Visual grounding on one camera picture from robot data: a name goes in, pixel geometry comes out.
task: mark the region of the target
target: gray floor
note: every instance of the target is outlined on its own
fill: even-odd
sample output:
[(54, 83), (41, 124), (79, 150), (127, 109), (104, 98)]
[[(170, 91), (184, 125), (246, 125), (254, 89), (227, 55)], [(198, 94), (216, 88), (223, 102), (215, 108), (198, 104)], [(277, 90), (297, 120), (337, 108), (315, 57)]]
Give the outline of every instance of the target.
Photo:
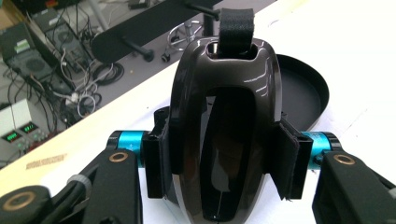
[[(273, 0), (248, 0), (248, 1), (240, 1), (240, 0), (224, 0), (221, 3), (217, 4), (214, 8), (253, 8), (255, 12), (263, 9), (264, 7), (269, 6), (273, 3)], [(106, 7), (103, 12), (105, 15), (108, 15), (111, 10), (113, 10), (114, 6)], [(131, 13), (128, 11), (126, 7), (122, 7), (120, 9), (115, 9), (113, 11), (113, 18), (112, 24), (120, 23), (124, 20), (130, 18)], [(202, 15), (198, 15), (194, 20), (201, 21), (203, 18)], [(219, 23), (215, 23), (215, 34)], [(99, 93), (102, 94), (103, 100), (100, 106), (104, 106), (109, 102), (115, 100), (119, 96), (123, 95), (128, 90), (132, 89), (133, 87), (139, 85), (140, 83), (144, 82), (148, 78), (154, 76), (158, 72), (162, 71), (164, 68), (172, 64), (173, 62), (180, 59), (182, 52), (176, 52), (171, 54), (171, 61), (168, 63), (164, 63), (161, 59), (162, 54), (164, 53), (165, 47), (167, 45), (166, 37), (168, 33), (165, 33), (158, 38), (154, 39), (153, 41), (149, 42), (146, 46), (146, 49), (152, 49), (155, 53), (155, 58), (152, 62), (147, 63), (143, 60), (140, 55), (134, 56), (133, 54), (127, 55), (118, 63), (121, 63), (124, 66), (124, 76), (121, 80), (117, 83), (114, 83), (109, 86), (100, 87)]]

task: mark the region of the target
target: power supply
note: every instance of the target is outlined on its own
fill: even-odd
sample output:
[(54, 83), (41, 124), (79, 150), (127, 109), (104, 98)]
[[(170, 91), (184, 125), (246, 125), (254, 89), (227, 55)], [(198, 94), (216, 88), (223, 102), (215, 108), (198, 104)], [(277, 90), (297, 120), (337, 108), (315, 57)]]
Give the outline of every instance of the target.
[(80, 2), (80, 0), (11, 0), (14, 5), (24, 15), (36, 14), (46, 8), (54, 7), (55, 9), (73, 6)]
[(64, 54), (64, 60), (76, 73), (89, 66), (92, 61), (90, 54), (55, 9), (46, 9), (32, 18), (59, 53)]
[(32, 143), (30, 139), (15, 130), (11, 106), (0, 111), (0, 137), (0, 161), (13, 159)]
[(6, 65), (36, 89), (43, 91), (43, 86), (51, 86), (62, 94), (72, 92), (72, 85), (62, 76), (59, 60), (26, 23), (1, 30), (0, 49)]
[(0, 167), (47, 140), (50, 131), (47, 119), (27, 99), (0, 111)]

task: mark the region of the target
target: digital display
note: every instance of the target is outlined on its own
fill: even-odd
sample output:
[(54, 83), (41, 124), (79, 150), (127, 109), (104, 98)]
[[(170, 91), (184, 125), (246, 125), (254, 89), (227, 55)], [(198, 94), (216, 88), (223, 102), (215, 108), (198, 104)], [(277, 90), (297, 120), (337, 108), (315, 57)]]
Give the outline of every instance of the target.
[(29, 122), (28, 124), (26, 124), (20, 128), (20, 130), (23, 131), (24, 133), (31, 133), (32, 131), (34, 131), (36, 129), (37, 129), (37, 126), (35, 124), (33, 124), (32, 122)]
[(20, 134), (18, 134), (16, 132), (11, 132), (11, 133), (4, 135), (2, 138), (4, 140), (8, 141), (9, 143), (13, 143), (15, 140), (19, 139), (20, 137), (21, 137)]

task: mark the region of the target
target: white table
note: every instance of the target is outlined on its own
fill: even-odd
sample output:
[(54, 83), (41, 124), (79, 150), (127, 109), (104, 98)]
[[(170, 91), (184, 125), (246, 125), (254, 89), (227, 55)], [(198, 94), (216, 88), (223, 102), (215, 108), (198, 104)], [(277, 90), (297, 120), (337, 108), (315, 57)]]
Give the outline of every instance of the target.
[[(254, 36), (267, 40), (276, 53), (310, 64), (326, 79), (331, 98), (313, 131), (336, 134), (347, 152), (396, 183), (394, 8), (392, 0), (279, 0), (256, 14)], [(2, 170), (0, 196), (34, 184), (55, 194), (104, 149), (112, 132), (151, 130), (152, 113), (169, 105), (176, 68), (172, 64)], [(54, 163), (26, 169), (47, 158)], [(139, 172), (145, 222), (184, 223), (172, 204), (147, 199), (144, 170)], [(318, 173), (308, 172), (304, 199), (281, 202), (267, 178), (247, 223), (315, 223), (311, 203), (317, 181)]]

